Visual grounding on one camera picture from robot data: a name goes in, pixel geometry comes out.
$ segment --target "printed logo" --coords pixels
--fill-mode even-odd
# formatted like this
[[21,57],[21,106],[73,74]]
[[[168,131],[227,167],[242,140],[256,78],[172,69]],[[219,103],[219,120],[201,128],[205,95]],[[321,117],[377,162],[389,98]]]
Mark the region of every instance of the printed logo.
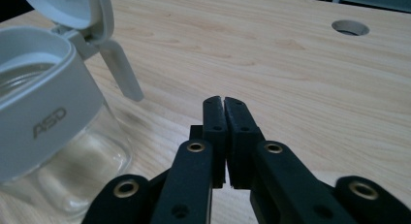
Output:
[[58,108],[53,113],[48,115],[43,121],[37,123],[33,127],[33,138],[37,139],[40,134],[45,133],[47,130],[51,129],[55,124],[62,120],[67,114],[64,108]]

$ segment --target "flip-top lid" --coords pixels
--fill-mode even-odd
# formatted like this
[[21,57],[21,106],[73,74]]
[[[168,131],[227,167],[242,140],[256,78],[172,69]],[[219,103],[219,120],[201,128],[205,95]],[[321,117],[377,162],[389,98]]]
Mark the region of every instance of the flip-top lid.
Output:
[[111,0],[27,0],[43,16],[61,25],[89,30],[90,41],[99,44],[114,28]]

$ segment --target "wooden table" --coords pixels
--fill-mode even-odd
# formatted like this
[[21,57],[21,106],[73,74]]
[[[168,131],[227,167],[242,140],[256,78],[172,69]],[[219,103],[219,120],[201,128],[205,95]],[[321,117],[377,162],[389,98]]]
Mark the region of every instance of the wooden table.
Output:
[[[312,0],[111,1],[144,100],[124,98],[100,56],[86,64],[130,138],[131,173],[168,169],[202,101],[231,96],[319,179],[364,176],[411,207],[411,15]],[[370,32],[340,34],[341,19]],[[10,25],[52,26],[36,12]],[[212,223],[255,223],[248,194],[214,190]],[[0,222],[66,223],[4,193]]]

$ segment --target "transparent glass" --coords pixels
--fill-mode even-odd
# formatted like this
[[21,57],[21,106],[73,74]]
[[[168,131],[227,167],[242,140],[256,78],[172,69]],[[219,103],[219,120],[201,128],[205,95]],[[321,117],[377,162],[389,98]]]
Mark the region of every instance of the transparent glass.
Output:
[[2,190],[53,216],[76,218],[131,162],[130,146],[108,105],[46,163]]

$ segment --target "light wood surface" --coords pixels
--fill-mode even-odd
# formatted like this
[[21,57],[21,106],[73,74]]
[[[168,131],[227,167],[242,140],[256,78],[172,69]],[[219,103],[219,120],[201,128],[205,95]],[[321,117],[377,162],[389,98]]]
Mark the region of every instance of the light wood surface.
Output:
[[[100,56],[86,65],[130,138],[131,173],[168,169],[202,101],[231,96],[320,180],[364,176],[411,207],[411,15],[312,0],[111,1],[144,100],[124,98]],[[340,19],[370,32],[342,35]],[[11,25],[52,26],[36,12],[0,23]],[[246,191],[226,184],[212,203],[212,223],[256,223]],[[66,223],[4,193],[0,222]]]

